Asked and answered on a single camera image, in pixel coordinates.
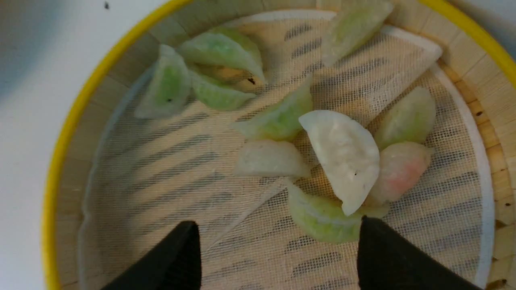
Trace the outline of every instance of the white mesh cloth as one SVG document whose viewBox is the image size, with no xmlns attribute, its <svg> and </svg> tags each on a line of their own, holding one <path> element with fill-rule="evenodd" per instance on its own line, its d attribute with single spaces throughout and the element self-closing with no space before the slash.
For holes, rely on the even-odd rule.
<svg viewBox="0 0 516 290">
<path fill-rule="evenodd" d="M 365 47 L 333 68 L 320 64 L 320 36 L 333 12 L 267 12 L 227 25 L 239 27 L 262 50 L 264 86 L 250 75 L 221 69 L 235 86 L 259 97 L 243 109 L 216 112 L 197 101 L 167 120 L 138 120 L 135 105 L 151 70 L 106 128 L 84 202 L 79 233 L 81 289 L 99 289 L 159 242 L 181 220 L 200 225 L 203 289 L 358 289 L 357 243 L 318 243 L 289 216 L 282 179 L 232 173 L 244 139 L 229 125 L 245 120 L 314 73 L 316 109 L 343 112 L 373 132 L 389 104 L 416 85 L 438 104 L 426 146 L 431 167 L 393 204 L 385 220 L 454 272 L 485 286 L 493 239 L 489 165 L 461 96 L 434 65 L 441 49 L 384 26 Z M 294 142 L 312 165 L 299 184 L 330 195 L 303 133 Z"/>
</svg>

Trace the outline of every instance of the dumpling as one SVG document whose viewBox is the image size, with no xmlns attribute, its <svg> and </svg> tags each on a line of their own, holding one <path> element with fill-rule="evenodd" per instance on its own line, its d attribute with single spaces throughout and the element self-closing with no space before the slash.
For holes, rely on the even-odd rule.
<svg viewBox="0 0 516 290">
<path fill-rule="evenodd" d="M 236 29 L 213 28 L 185 41 L 178 52 L 188 62 L 247 70 L 266 83 L 258 46 Z"/>
<path fill-rule="evenodd" d="M 236 110 L 246 101 L 256 96 L 253 93 L 235 90 L 219 80 L 194 70 L 191 70 L 190 73 L 195 97 L 212 109 L 218 111 Z"/>
<path fill-rule="evenodd" d="M 397 201 L 414 187 L 432 160 L 433 150 L 414 142 L 393 144 L 380 152 L 380 175 L 369 195 Z"/>
<path fill-rule="evenodd" d="M 348 0 L 323 35 L 322 62 L 332 66 L 364 45 L 382 27 L 394 6 L 386 0 Z"/>
<path fill-rule="evenodd" d="M 371 133 L 350 117 L 330 110 L 315 110 L 299 118 L 308 133 L 345 215 L 362 205 L 378 178 L 380 153 Z"/>
<path fill-rule="evenodd" d="M 173 48 L 162 44 L 154 75 L 134 115 L 158 119 L 177 114 L 185 106 L 190 89 L 190 74 L 183 58 Z"/>
<path fill-rule="evenodd" d="M 303 129 L 299 117 L 314 108 L 310 86 L 312 76 L 280 102 L 256 114 L 248 121 L 236 122 L 233 128 L 249 140 L 291 141 Z"/>
<path fill-rule="evenodd" d="M 426 88 L 416 87 L 385 115 L 375 133 L 380 150 L 404 141 L 425 142 L 436 122 L 436 101 Z"/>
<path fill-rule="evenodd" d="M 389 205 L 361 207 L 346 216 L 339 202 L 325 197 L 308 195 L 287 180 L 288 209 L 292 220 L 304 233 L 318 241 L 340 244 L 358 240 L 362 216 L 382 218 Z"/>
<path fill-rule="evenodd" d="M 238 153 L 235 167 L 237 176 L 305 177 L 309 178 L 310 167 L 296 147 L 285 141 L 250 141 Z"/>
</svg>

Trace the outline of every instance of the yellow rim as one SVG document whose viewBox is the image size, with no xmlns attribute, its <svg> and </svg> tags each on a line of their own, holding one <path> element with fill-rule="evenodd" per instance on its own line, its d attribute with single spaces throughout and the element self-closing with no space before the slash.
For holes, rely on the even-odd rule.
<svg viewBox="0 0 516 290">
<path fill-rule="evenodd" d="M 47 289 L 60 289 L 59 274 L 56 260 L 55 241 L 55 215 L 57 207 L 57 193 L 59 179 L 61 176 L 62 164 L 65 160 L 68 145 L 72 139 L 79 119 L 88 105 L 91 95 L 96 90 L 102 78 L 107 74 L 122 54 L 132 45 L 145 31 L 160 21 L 168 14 L 178 10 L 191 0 L 172 0 L 154 10 L 145 19 L 134 26 L 104 57 L 99 66 L 91 74 L 84 84 L 77 99 L 73 103 L 70 112 L 57 139 L 54 154 L 50 162 L 49 173 L 46 180 L 46 189 L 43 199 L 42 217 L 42 261 Z"/>
<path fill-rule="evenodd" d="M 516 63 L 514 63 L 512 57 L 487 33 L 487 31 L 446 0 L 419 0 L 419 2 L 448 18 L 448 20 L 475 40 L 475 42 L 491 56 L 498 67 L 505 73 L 507 79 L 516 88 Z"/>
<path fill-rule="evenodd" d="M 55 243 L 56 201 L 62 164 L 79 119 L 102 78 L 127 48 L 159 20 L 178 10 L 189 1 L 191 0 L 172 0 L 154 10 L 150 15 L 134 26 L 101 61 L 77 96 L 68 114 L 54 149 L 43 201 L 42 255 L 47 289 L 60 289 Z M 419 1 L 448 18 L 473 38 L 493 58 L 507 78 L 516 87 L 516 63 L 514 63 L 510 55 L 484 29 L 446 0 Z"/>
</svg>

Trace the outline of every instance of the green dumpling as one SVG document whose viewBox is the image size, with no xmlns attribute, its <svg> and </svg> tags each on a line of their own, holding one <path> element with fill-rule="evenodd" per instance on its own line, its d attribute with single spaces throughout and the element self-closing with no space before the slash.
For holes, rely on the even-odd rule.
<svg viewBox="0 0 516 290">
<path fill-rule="evenodd" d="M 363 46 L 382 27 L 394 5 L 387 0 L 346 0 L 323 35 L 322 62 L 330 67 Z"/>
<path fill-rule="evenodd" d="M 314 109 L 311 84 L 312 76 L 309 76 L 299 88 L 288 93 L 280 102 L 248 121 L 234 123 L 233 127 L 249 140 L 293 140 L 303 129 L 299 117 Z"/>
<path fill-rule="evenodd" d="M 380 150 L 400 142 L 423 143 L 436 122 L 436 101 L 426 88 L 416 87 L 385 115 L 375 133 Z"/>
<path fill-rule="evenodd" d="M 258 46 L 233 28 L 216 27 L 178 48 L 188 62 L 247 70 L 266 82 Z"/>
<path fill-rule="evenodd" d="M 339 202 L 306 194 L 289 180 L 286 182 L 292 220 L 305 234 L 318 241 L 341 244 L 358 240 L 364 215 L 382 218 L 389 212 L 389 204 L 363 206 L 354 214 L 346 216 Z"/>
<path fill-rule="evenodd" d="M 190 73 L 183 57 L 162 44 L 154 75 L 134 115 L 136 118 L 158 119 L 177 114 L 186 104 L 190 89 Z"/>
<path fill-rule="evenodd" d="M 225 85 L 195 69 L 190 70 L 193 93 L 197 100 L 218 111 L 231 111 L 240 108 L 247 100 L 254 98 L 253 93 L 244 93 Z"/>
</svg>

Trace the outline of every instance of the bamboo steamer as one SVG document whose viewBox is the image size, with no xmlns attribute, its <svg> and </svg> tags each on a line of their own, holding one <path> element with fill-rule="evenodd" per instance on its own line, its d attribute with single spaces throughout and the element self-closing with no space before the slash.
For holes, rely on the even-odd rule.
<svg viewBox="0 0 516 290">
<path fill-rule="evenodd" d="M 496 228 L 490 289 L 516 289 L 516 64 L 477 24 L 444 0 L 396 0 L 388 22 L 443 48 L 439 66 L 467 103 L 491 166 Z M 281 9 L 340 9 L 339 0 L 174 0 L 138 23 L 87 81 L 63 126 L 49 171 L 43 216 L 48 289 L 78 289 L 77 232 L 92 159 L 103 129 L 129 86 L 157 58 L 231 19 Z"/>
</svg>

